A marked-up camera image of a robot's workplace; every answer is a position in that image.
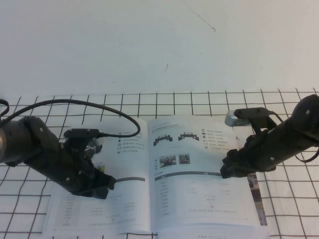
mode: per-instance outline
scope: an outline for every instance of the open book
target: open book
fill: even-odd
[[[237,148],[231,127],[211,118],[137,119],[141,133],[105,138],[95,166],[117,179],[107,199],[73,196],[55,185],[43,233],[50,236],[156,232],[187,225],[260,225],[247,178],[222,179],[228,150]],[[128,120],[95,125],[130,134]]]

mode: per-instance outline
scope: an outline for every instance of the grid mat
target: grid mat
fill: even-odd
[[[200,115],[224,120],[229,110],[266,107],[285,120],[309,91],[206,92],[167,94],[124,94],[6,98],[13,112],[36,102],[51,99],[75,99],[103,104],[131,116],[152,120],[168,115]],[[118,117],[113,113],[73,104],[42,106],[23,116],[40,117],[61,141],[70,125],[105,121]],[[250,126],[235,131],[252,134]],[[310,158],[310,148],[300,157]],[[281,163],[274,172],[257,174],[269,233],[273,239],[319,238],[319,159],[305,165],[295,158]],[[42,238],[53,182],[26,165],[10,168],[0,164],[0,239]],[[126,234],[127,239],[155,239],[156,234]]]

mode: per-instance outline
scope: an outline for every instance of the robotic arm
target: robotic arm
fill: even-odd
[[[12,119],[19,114],[41,105],[73,103],[101,108],[119,114],[137,127],[130,135],[101,133],[97,129],[70,129],[67,139],[59,143],[58,138],[45,123],[37,117]],[[58,183],[73,195],[105,199],[108,190],[113,190],[116,179],[97,170],[91,158],[102,149],[103,137],[132,137],[140,132],[139,124],[130,116],[115,109],[90,102],[76,100],[51,100],[26,107],[0,121],[0,163],[15,167],[25,163],[52,181]]]
[[[250,173],[269,172],[276,165],[303,152],[310,147],[319,147],[319,97],[311,95],[302,99],[293,114],[281,124],[269,117],[276,115],[265,108],[239,109],[228,112],[225,123],[228,126],[251,124],[255,135],[247,138],[239,151],[228,151],[220,169],[223,178],[245,177]],[[319,155],[319,150],[308,160]]]

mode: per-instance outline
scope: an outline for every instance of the black grid line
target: black grid line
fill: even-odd
[[[287,117],[289,117],[289,116],[288,116],[288,113],[287,113],[286,106],[285,106],[285,102],[284,102],[283,95],[282,95],[282,93],[280,92],[280,90],[279,90],[279,89],[278,89],[278,91],[279,91],[280,97],[281,97],[281,99],[282,99],[282,101],[283,101],[283,105],[284,105],[284,109],[285,109],[285,112],[286,112],[286,114],[287,114]],[[286,167],[285,167],[284,162],[282,162],[282,164],[283,164],[283,166],[284,166],[284,170],[285,170],[285,173],[286,173],[287,179],[289,180],[289,176],[288,176],[288,173],[287,173],[287,170],[286,170]],[[304,232],[304,236],[305,236],[305,238],[307,238],[307,236],[306,236],[306,232],[305,232],[305,229],[304,229],[304,225],[303,225],[303,221],[301,220],[301,217],[300,217],[300,211],[299,211],[299,208],[298,208],[298,203],[297,203],[297,201],[296,201],[295,194],[294,194],[294,191],[293,191],[293,188],[292,188],[292,186],[291,186],[290,181],[288,181],[288,184],[289,184],[289,187],[290,187],[291,193],[293,194],[293,198],[294,198],[294,201],[295,201],[295,204],[296,204],[296,207],[297,207],[297,212],[298,212],[298,215],[299,215],[299,219],[300,219],[301,227],[302,227],[303,232]]]
[[[211,113],[211,105],[210,105],[210,96],[209,96],[209,91],[207,91],[208,93],[208,103],[209,103],[209,112],[210,112],[210,116],[212,117],[212,113]]]
[[[156,111],[155,111],[155,118],[158,118],[158,94],[156,93]]]
[[[267,93],[266,97],[268,97],[268,99],[269,99],[269,97],[272,96],[272,94],[281,95],[281,99],[280,100],[279,99],[277,100],[277,98],[276,98],[276,100],[272,100],[271,99],[271,102],[268,102],[266,100],[266,98],[264,98],[264,94],[265,93]],[[251,100],[251,99],[254,99],[253,94],[261,96],[262,97],[262,103],[257,103],[257,101],[254,102],[253,100]],[[160,93],[130,94],[130,95],[138,96],[139,102],[136,103],[136,104],[135,104],[135,102],[132,102],[133,104],[130,104],[130,102],[129,102],[129,104],[123,104],[123,102],[124,102],[124,100],[123,100],[124,94],[116,94],[116,95],[115,94],[111,94],[111,95],[106,94],[106,95],[101,95],[101,96],[104,97],[104,102],[101,102],[101,104],[103,104],[105,106],[111,106],[111,107],[112,106],[118,106],[119,108],[121,108],[120,111],[122,111],[122,109],[124,109],[123,106],[126,106],[126,108],[130,108],[130,106],[135,107],[137,109],[137,114],[136,115],[131,115],[131,116],[134,116],[134,117],[146,116],[146,117],[158,118],[160,116],[167,116],[165,114],[163,114],[163,115],[159,114],[158,106],[170,106],[170,107],[173,106],[173,113],[175,114],[175,109],[176,109],[175,106],[178,105],[178,106],[191,106],[192,115],[209,116],[209,117],[221,117],[222,118],[222,117],[224,117],[226,115],[226,112],[217,112],[214,109],[219,109],[219,108],[222,109],[223,107],[225,107],[225,109],[227,108],[228,110],[237,109],[239,107],[243,108],[242,107],[243,104],[245,104],[247,108],[248,107],[254,107],[254,105],[260,105],[260,104],[263,104],[264,107],[274,107],[274,108],[284,107],[285,111],[281,111],[278,114],[280,116],[290,116],[290,114],[288,114],[288,108],[285,107],[285,104],[297,104],[298,100],[300,100],[304,95],[309,95],[309,94],[317,94],[317,92],[316,92],[315,89],[313,89],[313,91],[299,91],[299,90],[296,89],[295,91],[279,91],[279,90],[275,90],[275,91],[251,91],[251,92],[245,92],[245,91],[241,91],[241,92],[238,92],[238,91],[236,91],[236,92],[230,92],[230,91],[209,92],[209,91],[207,91],[207,92],[204,92],[204,93],[193,93],[193,92],[175,93],[175,92],[173,92],[173,93],[163,93],[163,94],[160,94]],[[153,96],[156,96],[156,103],[150,102],[148,104],[148,102],[145,102],[145,101],[141,103],[142,95],[153,95]],[[165,102],[160,102],[159,103],[158,102],[158,97],[162,96],[162,95],[171,95],[171,96],[173,96],[172,102],[165,101]],[[179,95],[190,96],[190,103],[178,101],[180,104],[176,104],[175,103],[175,95],[177,95],[177,96],[179,96]],[[108,101],[108,99],[107,99],[108,96],[117,96],[117,97],[114,97],[114,99],[116,99],[117,102],[115,100],[113,100],[113,102],[111,102],[111,100]],[[207,100],[205,100],[205,102],[201,102],[201,101],[197,100],[197,99],[203,99],[203,96],[208,96],[208,102],[207,102]],[[236,102],[234,100],[234,99],[241,98],[241,97],[244,97],[244,103],[240,103],[239,101]],[[223,102],[223,101],[219,101],[218,100],[218,99],[221,99],[221,98],[223,98],[223,99],[226,98],[226,103]],[[10,106],[12,108],[14,108],[15,110],[18,107],[28,106],[27,104],[20,104],[20,103],[23,103],[23,98],[19,98],[18,102],[16,103],[16,105],[12,104]],[[64,104],[63,103],[63,104],[54,104],[53,107],[54,106],[59,106],[59,105],[67,105],[68,108],[74,106],[74,104],[68,104],[68,103]],[[150,112],[150,114],[147,114],[148,112],[145,112],[145,111],[142,112],[141,111],[142,108],[140,108],[140,106],[144,106],[144,105],[145,106],[147,106],[147,105],[155,105],[155,107],[156,107],[155,114],[154,114],[154,112],[153,113]],[[198,109],[200,109],[199,106],[205,106],[203,108],[205,108],[207,110],[201,112],[201,114],[195,114],[197,112],[196,111],[197,107],[198,107]],[[33,116],[44,117],[46,119],[46,122],[48,120],[52,120],[51,122],[53,122],[53,123],[51,123],[49,129],[55,131],[57,136],[59,136],[60,139],[61,139],[61,136],[62,136],[62,133],[63,133],[64,129],[66,127],[70,127],[69,123],[67,123],[68,125],[65,124],[66,123],[66,119],[69,116],[73,116],[73,117],[75,117],[75,119],[76,119],[76,117],[79,117],[81,119],[82,123],[84,123],[84,119],[87,120],[87,118],[85,118],[85,116],[92,116],[92,118],[94,118],[96,116],[97,118],[99,118],[100,121],[102,121],[102,117],[103,116],[113,116],[112,114],[108,114],[108,112],[106,112],[104,110],[102,110],[102,112],[100,114],[91,114],[91,113],[89,114],[89,111],[88,110],[86,111],[85,109],[84,109],[83,114],[77,114],[76,112],[72,112],[71,114],[69,114],[70,112],[67,110],[66,114],[55,114],[54,116],[52,116],[50,114],[50,111],[49,111],[48,114],[41,114],[41,113],[38,113],[38,112],[36,114],[35,114],[35,112],[34,113],[31,112],[31,113],[32,113]],[[60,122],[55,121],[56,119],[54,117],[57,117],[57,118],[61,117],[61,121]],[[315,153],[315,151],[312,150],[312,149],[309,149],[309,150],[306,150],[306,151],[307,151],[307,153],[309,153],[309,152]],[[20,182],[22,184],[26,183],[26,182],[29,182],[29,183],[31,183],[31,182],[35,182],[35,183],[44,182],[44,186],[42,187],[41,192],[39,191],[38,193],[35,193],[34,195],[33,194],[27,194],[27,195],[21,194],[21,191],[23,190],[23,185],[20,187],[21,190],[19,192],[18,192],[18,187],[17,187],[17,191],[16,192],[13,191],[13,193],[7,193],[6,191],[2,191],[0,193],[0,197],[16,196],[16,197],[19,197],[21,200],[22,200],[23,197],[36,197],[37,199],[39,198],[37,209],[34,212],[25,212],[25,213],[24,212],[16,212],[16,211],[9,212],[9,213],[8,212],[0,212],[0,216],[4,215],[4,214],[11,215],[11,217],[13,217],[13,215],[23,215],[23,214],[30,215],[30,216],[33,215],[34,218],[33,218],[32,226],[31,226],[30,230],[25,230],[24,232],[14,232],[14,229],[10,228],[10,231],[9,231],[8,229],[9,229],[10,225],[8,225],[8,228],[7,228],[6,232],[0,232],[0,233],[4,233],[4,234],[5,233],[7,233],[7,234],[10,234],[10,233],[12,233],[12,234],[14,234],[14,233],[16,233],[16,234],[25,233],[25,234],[28,234],[28,238],[30,237],[30,235],[40,233],[40,232],[32,232],[32,228],[35,227],[35,223],[36,223],[35,219],[36,219],[37,215],[41,215],[42,217],[43,217],[43,215],[46,215],[46,213],[43,212],[43,211],[39,212],[39,210],[40,210],[39,207],[40,207],[41,199],[43,197],[50,197],[51,196],[50,193],[45,193],[44,192],[45,184],[47,182],[51,182],[51,180],[49,180],[49,179],[46,179],[46,180],[44,180],[44,179],[32,179],[32,178],[27,179],[28,175],[30,175],[29,172],[27,172],[27,175],[26,175],[26,177],[24,179],[21,179],[21,178],[12,179],[12,177],[8,178],[8,175],[11,174],[11,172],[9,172],[9,167],[6,166],[6,165],[0,165],[0,167],[7,167],[7,169],[2,168],[3,169],[2,170],[3,178],[0,179],[1,180],[0,187],[2,187],[5,182],[7,182],[7,183],[10,182],[11,183],[11,182],[15,181],[15,182]],[[18,165],[17,166],[17,168],[20,168],[20,167],[28,167],[28,166],[27,165]],[[298,168],[306,167],[307,171],[305,171],[305,173],[307,172],[307,175],[308,175],[309,179],[307,179],[306,181],[303,181],[303,180],[293,180],[293,179],[288,178],[288,168],[289,167],[298,167]],[[301,199],[312,199],[312,200],[314,200],[315,199],[316,201],[318,200],[318,202],[319,202],[318,193],[317,193],[318,190],[316,190],[316,185],[319,186],[319,184],[318,184],[319,180],[317,178],[314,178],[314,176],[313,176],[313,178],[311,177],[312,172],[315,170],[314,167],[319,167],[319,163],[313,162],[312,164],[307,164],[307,165],[301,165],[301,164],[298,164],[298,165],[286,165],[286,163],[285,163],[285,164],[282,164],[282,165],[278,165],[278,168],[285,169],[285,174],[287,176],[287,180],[269,179],[269,175],[267,173],[264,173],[265,180],[259,180],[259,182],[263,182],[264,183],[263,185],[265,187],[265,191],[268,191],[268,194],[269,194],[269,197],[262,197],[262,199],[270,199],[269,201],[271,202],[271,207],[272,207],[272,210],[273,210],[273,213],[269,213],[266,217],[270,218],[270,219],[274,218],[273,220],[276,221],[276,227],[277,227],[276,230],[278,229],[278,232],[275,232],[275,233],[273,233],[273,235],[271,235],[272,237],[280,237],[280,238],[283,238],[283,237],[304,237],[304,238],[319,237],[319,235],[316,235],[316,236],[309,235],[310,233],[305,231],[306,228],[303,227],[303,222],[301,220],[303,218],[308,219],[308,220],[312,220],[312,218],[317,218],[317,217],[319,217],[319,215],[318,216],[317,215],[307,215],[307,213],[303,213],[302,211],[298,211],[298,213],[294,213],[293,215],[282,213],[282,212],[281,213],[278,213],[278,212],[276,213],[275,212],[275,208],[276,208],[275,206],[276,205],[275,205],[275,201],[274,201],[275,199],[293,199],[295,201],[296,207],[297,207],[296,199],[298,199],[298,200],[301,200]],[[293,195],[286,196],[286,197],[280,197],[280,195],[279,196],[277,196],[277,195],[273,196],[271,194],[272,187],[273,187],[273,182],[288,182],[289,184],[290,183],[298,183],[298,182],[308,182],[308,183],[311,182],[312,183],[312,187],[313,187],[316,195],[315,194],[313,194],[313,195],[305,195],[303,197],[302,195],[294,194],[294,192],[293,192],[294,188],[290,187],[290,190],[292,191]],[[280,228],[281,224],[278,223],[277,217],[290,217],[290,218],[295,217],[295,218],[300,218],[301,226],[303,227],[303,234],[302,234],[301,230],[300,230],[300,233],[302,235],[290,235],[289,233],[282,231],[281,228]],[[126,234],[126,237],[130,238],[130,235],[138,235],[138,234]],[[156,234],[147,234],[147,236],[153,237],[153,236],[156,236]]]
[[[104,95],[104,102],[103,102],[103,105],[104,105],[104,106],[105,106],[105,101],[106,101],[106,95]],[[104,113],[104,109],[102,109],[100,122],[102,121],[103,113]]]
[[[123,106],[123,97],[124,97],[124,95],[122,94],[122,99],[121,99],[121,108],[120,108],[120,112],[122,112],[122,106]]]
[[[86,108],[87,108],[87,106],[84,107],[83,118],[82,118],[82,124],[84,123],[84,115],[85,115],[85,112],[86,112]]]
[[[141,102],[141,94],[139,94],[139,107],[138,107],[138,117],[140,117],[140,102]]]
[[[190,104],[191,104],[191,114],[194,115],[194,109],[193,109],[193,94],[190,93]]]
[[[175,92],[173,92],[173,105],[174,105],[174,115],[175,115]]]
[[[227,102],[227,107],[228,107],[228,111],[229,111],[229,103],[228,103],[227,91],[225,91],[225,96],[226,96],[226,102]]]

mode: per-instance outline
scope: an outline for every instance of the instruction manual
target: instruction manual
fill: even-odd
[[[55,185],[43,233],[48,236],[145,233],[188,225],[260,225],[247,178],[222,179],[222,159],[237,148],[231,127],[211,118],[136,119],[141,133],[104,138],[94,165],[117,179],[105,200],[73,196]],[[127,119],[87,128],[131,134]]]

